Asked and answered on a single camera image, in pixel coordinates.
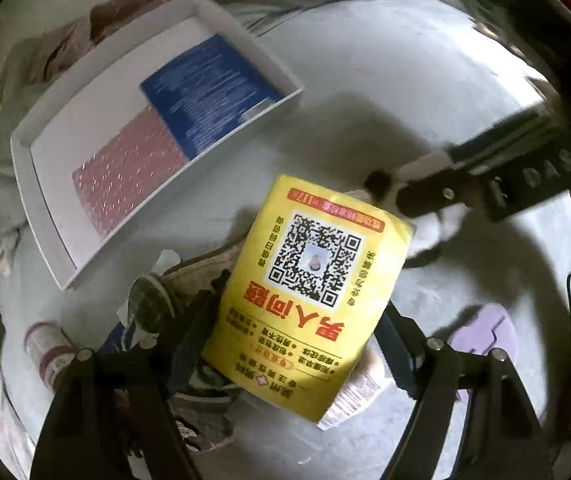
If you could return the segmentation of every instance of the qr code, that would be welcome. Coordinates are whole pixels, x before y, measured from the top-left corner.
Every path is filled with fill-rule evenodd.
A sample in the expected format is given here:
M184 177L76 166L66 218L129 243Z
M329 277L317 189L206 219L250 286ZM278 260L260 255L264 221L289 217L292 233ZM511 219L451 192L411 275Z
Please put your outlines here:
M267 270L267 279L334 310L362 245L363 239L353 232L295 213Z

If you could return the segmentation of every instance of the yellow flyer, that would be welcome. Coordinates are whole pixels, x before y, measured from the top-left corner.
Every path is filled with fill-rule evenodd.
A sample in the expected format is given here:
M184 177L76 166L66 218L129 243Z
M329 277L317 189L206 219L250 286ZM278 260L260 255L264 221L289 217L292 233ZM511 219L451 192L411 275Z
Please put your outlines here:
M374 206L281 175L203 357L251 393L318 421L387 305L411 233Z

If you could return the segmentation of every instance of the white box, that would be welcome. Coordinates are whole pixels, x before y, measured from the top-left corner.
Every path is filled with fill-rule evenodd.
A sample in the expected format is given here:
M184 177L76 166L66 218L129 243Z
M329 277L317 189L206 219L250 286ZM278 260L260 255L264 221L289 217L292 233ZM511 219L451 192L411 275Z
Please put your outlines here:
M76 195L72 173L147 105L139 85L214 34L248 59L283 99L185 165L102 238ZM180 189L210 155L238 148L268 121L293 110L303 86L232 16L211 0L174 0L137 18L61 75L12 133L12 160L28 222L50 272L67 288L139 209L162 190Z

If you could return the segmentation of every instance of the metal bolt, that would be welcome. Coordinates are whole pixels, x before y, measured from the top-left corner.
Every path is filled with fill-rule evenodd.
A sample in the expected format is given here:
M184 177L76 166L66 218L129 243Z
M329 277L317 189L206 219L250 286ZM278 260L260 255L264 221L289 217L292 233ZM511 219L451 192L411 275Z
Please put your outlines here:
M83 350L79 350L78 352L76 352L76 358L79 361L87 361L89 358L92 357L92 354L94 352L92 352L89 348L84 348Z
M147 335L140 340L139 346L144 350L149 350L150 348L154 348L156 346L156 338L151 335Z
M436 337L431 337L430 339L427 340L427 346L432 350L440 350L441 348L443 348L443 341L441 341Z
M507 352L502 348L492 348L491 354L497 361L503 362L507 360Z

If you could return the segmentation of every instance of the blue booklet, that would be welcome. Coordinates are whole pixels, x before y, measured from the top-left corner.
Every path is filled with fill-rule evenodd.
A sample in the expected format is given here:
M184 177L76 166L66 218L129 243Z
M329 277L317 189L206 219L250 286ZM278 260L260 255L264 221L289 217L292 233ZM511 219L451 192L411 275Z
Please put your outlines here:
M140 88L190 160L283 98L219 34L175 57Z

